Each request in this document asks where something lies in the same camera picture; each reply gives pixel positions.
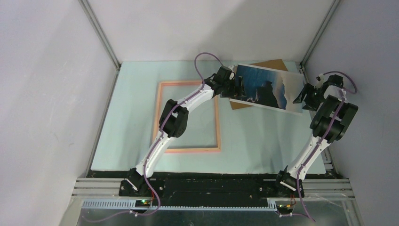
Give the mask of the blue landscape photo print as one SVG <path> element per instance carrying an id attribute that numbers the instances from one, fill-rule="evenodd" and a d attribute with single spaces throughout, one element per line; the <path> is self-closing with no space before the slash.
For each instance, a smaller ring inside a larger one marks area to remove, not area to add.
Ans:
<path id="1" fill-rule="evenodd" d="M 302 104 L 293 104 L 304 87 L 302 74 L 238 64 L 236 76 L 242 76 L 246 95 L 229 100 L 295 115 L 303 113 Z"/>

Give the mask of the orange wooden picture frame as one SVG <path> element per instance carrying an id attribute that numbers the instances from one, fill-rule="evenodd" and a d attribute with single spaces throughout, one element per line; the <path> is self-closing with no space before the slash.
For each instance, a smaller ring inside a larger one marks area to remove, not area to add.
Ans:
<path id="1" fill-rule="evenodd" d="M 152 139 L 159 130 L 159 119 L 166 102 L 189 96 L 201 81 L 161 81 L 158 84 Z M 222 151 L 218 97 L 189 110 L 187 128 L 171 142 L 165 153 L 219 153 Z"/>

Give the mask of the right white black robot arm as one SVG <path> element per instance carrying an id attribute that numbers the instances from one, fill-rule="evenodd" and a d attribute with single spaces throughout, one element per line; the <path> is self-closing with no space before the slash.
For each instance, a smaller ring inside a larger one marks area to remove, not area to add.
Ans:
<path id="1" fill-rule="evenodd" d="M 317 81 L 316 85 L 306 83 L 293 101 L 315 115 L 310 124 L 308 142 L 299 155 L 277 174 L 273 189 L 280 197 L 300 192 L 310 166 L 326 148 L 343 137 L 359 109 L 346 97 L 347 93 L 358 92 L 347 74 L 330 71 L 320 74 Z"/>

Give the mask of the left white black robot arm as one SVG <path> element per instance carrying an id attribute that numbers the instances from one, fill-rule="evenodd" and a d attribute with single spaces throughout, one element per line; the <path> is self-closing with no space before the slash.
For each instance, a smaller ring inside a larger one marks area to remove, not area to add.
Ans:
<path id="1" fill-rule="evenodd" d="M 166 102 L 159 119 L 159 130 L 145 157 L 127 176 L 127 187 L 137 196 L 147 194 L 148 178 L 153 175 L 155 166 L 165 153 L 170 143 L 181 137 L 186 131 L 190 110 L 194 110 L 204 102 L 220 96 L 221 98 L 238 97 L 244 93 L 242 77 L 232 69 L 221 66 L 217 73 L 204 79 L 199 87 L 188 96 L 177 101 Z"/>

